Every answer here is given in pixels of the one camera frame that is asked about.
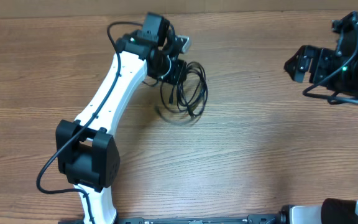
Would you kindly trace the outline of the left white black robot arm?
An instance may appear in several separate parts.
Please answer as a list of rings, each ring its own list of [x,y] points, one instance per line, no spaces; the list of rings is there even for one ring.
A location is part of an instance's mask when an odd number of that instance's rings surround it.
[[[86,108],[74,121],[61,120],[55,131],[53,159],[81,197],[80,223],[116,223],[111,185],[120,157],[114,140],[119,120],[136,88],[147,78],[177,85],[184,81],[188,36],[173,30],[135,30],[113,43],[111,67]]]

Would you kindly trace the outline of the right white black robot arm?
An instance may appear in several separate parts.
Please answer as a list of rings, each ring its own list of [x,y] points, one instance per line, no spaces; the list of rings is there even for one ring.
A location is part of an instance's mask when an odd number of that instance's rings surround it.
[[[332,21],[339,38],[334,50],[303,45],[284,64],[294,82],[310,74],[310,86],[302,94],[326,100],[330,105],[358,106],[358,13]],[[285,205],[267,223],[358,223],[358,200],[327,198],[321,205]]]

